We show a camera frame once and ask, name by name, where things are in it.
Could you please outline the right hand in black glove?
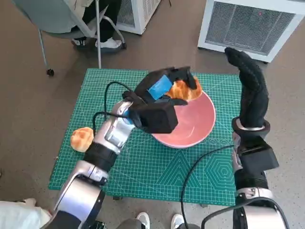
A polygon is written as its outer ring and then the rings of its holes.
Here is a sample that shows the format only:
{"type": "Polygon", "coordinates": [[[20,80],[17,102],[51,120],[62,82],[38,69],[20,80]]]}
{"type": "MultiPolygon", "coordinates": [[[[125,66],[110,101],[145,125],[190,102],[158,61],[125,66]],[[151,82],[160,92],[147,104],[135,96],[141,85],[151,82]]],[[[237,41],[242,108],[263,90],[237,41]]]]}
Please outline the right hand in black glove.
{"type": "Polygon", "coordinates": [[[245,128],[259,128],[269,103],[264,74],[257,63],[245,52],[227,47],[224,50],[228,62],[239,70],[242,84],[239,119],[245,128]]]}

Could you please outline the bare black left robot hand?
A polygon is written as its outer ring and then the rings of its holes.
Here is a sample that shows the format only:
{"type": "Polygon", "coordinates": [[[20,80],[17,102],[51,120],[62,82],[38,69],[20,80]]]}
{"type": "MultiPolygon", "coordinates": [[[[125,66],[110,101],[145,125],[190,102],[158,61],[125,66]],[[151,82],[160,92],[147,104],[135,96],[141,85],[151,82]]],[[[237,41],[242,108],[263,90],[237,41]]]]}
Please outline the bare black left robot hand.
{"type": "Polygon", "coordinates": [[[172,105],[187,105],[188,91],[198,88],[190,67],[168,67],[148,73],[135,88],[135,94],[147,104],[169,102],[172,105]],[[182,95],[167,94],[174,85],[179,85],[182,95]]]}

